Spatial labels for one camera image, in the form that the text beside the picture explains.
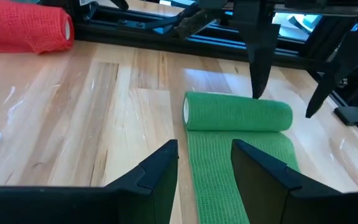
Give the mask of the black aluminium table frame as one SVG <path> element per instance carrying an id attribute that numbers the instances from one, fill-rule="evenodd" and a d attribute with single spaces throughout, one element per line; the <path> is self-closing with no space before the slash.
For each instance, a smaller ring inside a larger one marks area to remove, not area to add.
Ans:
<path id="1" fill-rule="evenodd" d="M 78 40 L 249 62 L 233 19 L 235 10 L 251 8 L 205 9 L 195 0 L 175 16 L 160 16 L 131 10 L 129 0 L 109 1 L 110 6 L 96 0 L 39 0 L 39 4 L 67 12 Z M 311 15 L 320 16 L 320 20 L 305 41 L 280 37 L 278 33 L 272 66 L 304 69 L 319 82 L 344 35 L 357 30 L 358 14 Z M 358 66 L 350 75 L 356 73 Z"/>

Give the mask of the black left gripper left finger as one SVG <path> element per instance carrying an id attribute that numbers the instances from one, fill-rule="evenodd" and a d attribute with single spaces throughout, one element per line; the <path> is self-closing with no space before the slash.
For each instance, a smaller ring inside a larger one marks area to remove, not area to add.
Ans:
<path id="1" fill-rule="evenodd" d="M 104 187 L 0 187 L 0 224 L 169 224 L 178 142 Z"/>

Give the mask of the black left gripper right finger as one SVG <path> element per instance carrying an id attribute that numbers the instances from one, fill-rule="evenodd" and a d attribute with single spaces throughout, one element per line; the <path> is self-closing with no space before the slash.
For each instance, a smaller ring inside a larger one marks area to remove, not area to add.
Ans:
<path id="1" fill-rule="evenodd" d="M 239 139 L 231 162 L 250 224 L 358 224 L 358 192 L 337 191 Z"/>

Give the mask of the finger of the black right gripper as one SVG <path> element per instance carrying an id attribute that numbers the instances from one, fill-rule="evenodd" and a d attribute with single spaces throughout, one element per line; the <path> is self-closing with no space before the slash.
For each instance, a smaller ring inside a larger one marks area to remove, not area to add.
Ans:
<path id="1" fill-rule="evenodd" d="M 350 30 L 337 49 L 331 65 L 321 77 L 318 86 L 306 109 L 306 117 L 311 118 L 322 106 L 324 100 L 338 86 L 339 82 L 351 74 L 358 66 L 358 27 Z"/>
<path id="2" fill-rule="evenodd" d="M 280 25 L 272 22 L 273 15 L 271 10 L 234 11 L 233 24 L 246 45 L 254 99 L 260 98 L 267 86 L 277 46 Z"/>

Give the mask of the green elastic bandage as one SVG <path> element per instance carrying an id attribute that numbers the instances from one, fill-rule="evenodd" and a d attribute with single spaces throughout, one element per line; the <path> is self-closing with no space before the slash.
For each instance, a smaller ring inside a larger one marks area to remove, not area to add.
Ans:
<path id="1" fill-rule="evenodd" d="M 249 224 L 231 164 L 233 139 L 243 140 L 298 170 L 293 111 L 281 101 L 188 91 L 183 120 L 199 224 Z"/>

